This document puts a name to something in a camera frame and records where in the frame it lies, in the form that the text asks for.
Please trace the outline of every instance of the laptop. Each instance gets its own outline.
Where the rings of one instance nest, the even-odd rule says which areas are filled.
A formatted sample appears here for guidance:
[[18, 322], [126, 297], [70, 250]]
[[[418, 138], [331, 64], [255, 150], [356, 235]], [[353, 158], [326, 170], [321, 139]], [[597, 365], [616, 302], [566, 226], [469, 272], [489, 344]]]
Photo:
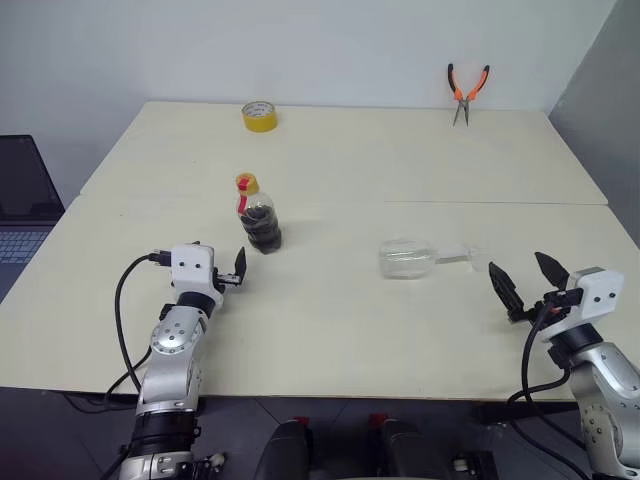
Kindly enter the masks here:
[[0, 135], [0, 301], [63, 213], [31, 135]]

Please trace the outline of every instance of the laptop keyboard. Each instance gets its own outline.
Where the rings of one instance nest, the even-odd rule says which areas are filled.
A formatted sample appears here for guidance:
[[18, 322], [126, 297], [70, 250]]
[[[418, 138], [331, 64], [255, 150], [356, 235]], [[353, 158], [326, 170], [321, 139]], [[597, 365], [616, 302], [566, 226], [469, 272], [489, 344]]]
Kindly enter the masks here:
[[28, 263], [49, 232], [0, 232], [0, 264]]

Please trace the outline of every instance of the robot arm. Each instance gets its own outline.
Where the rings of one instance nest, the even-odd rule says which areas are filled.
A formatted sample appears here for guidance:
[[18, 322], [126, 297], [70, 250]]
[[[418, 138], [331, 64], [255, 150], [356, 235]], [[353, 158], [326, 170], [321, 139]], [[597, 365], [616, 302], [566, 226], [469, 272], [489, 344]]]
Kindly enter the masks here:
[[[593, 323], [611, 313], [622, 290], [621, 274], [590, 268], [572, 275], [551, 257], [536, 253], [545, 277], [558, 288], [545, 294], [554, 315], [540, 330], [549, 353], [571, 368], [570, 386], [580, 407], [582, 431], [594, 479], [640, 477], [640, 371]], [[509, 276], [489, 266], [496, 293], [512, 322], [533, 322], [542, 302], [528, 310]]]
[[213, 248], [180, 245], [156, 255], [171, 266], [176, 303], [162, 308], [151, 334], [151, 357], [138, 397], [136, 423], [120, 480], [208, 479], [214, 465], [194, 461], [191, 445], [200, 433], [196, 409], [202, 375], [203, 339], [223, 303], [226, 284], [240, 285], [244, 249], [233, 275], [219, 275]]

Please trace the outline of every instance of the dark liquid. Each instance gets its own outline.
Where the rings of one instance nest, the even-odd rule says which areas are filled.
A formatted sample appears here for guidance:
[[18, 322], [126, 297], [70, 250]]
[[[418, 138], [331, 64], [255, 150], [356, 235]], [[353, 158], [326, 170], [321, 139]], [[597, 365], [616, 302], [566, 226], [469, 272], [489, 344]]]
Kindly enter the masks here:
[[278, 217], [271, 207], [261, 205], [247, 208], [240, 216], [251, 245], [262, 253], [275, 252], [282, 243], [282, 233], [278, 227]]

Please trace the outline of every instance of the white table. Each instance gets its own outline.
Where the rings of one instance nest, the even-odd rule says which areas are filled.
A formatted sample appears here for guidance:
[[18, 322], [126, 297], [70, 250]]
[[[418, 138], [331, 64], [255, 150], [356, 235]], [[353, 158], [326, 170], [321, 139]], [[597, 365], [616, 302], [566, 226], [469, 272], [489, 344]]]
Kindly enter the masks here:
[[244, 127], [240, 105], [147, 103], [82, 194], [200, 195], [215, 212], [250, 171], [279, 205], [324, 200], [606, 204], [542, 112], [277, 107]]
[[[0, 384], [104, 391], [123, 371], [112, 305], [124, 268], [201, 240], [229, 271], [247, 241], [226, 211], [196, 196], [77, 198], [0, 305]], [[618, 309], [597, 328], [640, 364], [639, 252], [606, 206], [325, 202], [285, 203], [278, 213], [282, 249], [263, 256], [248, 247], [246, 283], [229, 289], [209, 330], [203, 394], [503, 400], [515, 391], [529, 326], [509, 325], [488, 274], [467, 264], [382, 279], [378, 244], [397, 234], [486, 247], [527, 302], [552, 289], [535, 250], [570, 270], [623, 272]], [[125, 286], [134, 358], [173, 301], [169, 281], [148, 263]], [[531, 381], [558, 374], [538, 345]], [[571, 398], [566, 389], [542, 397]]]

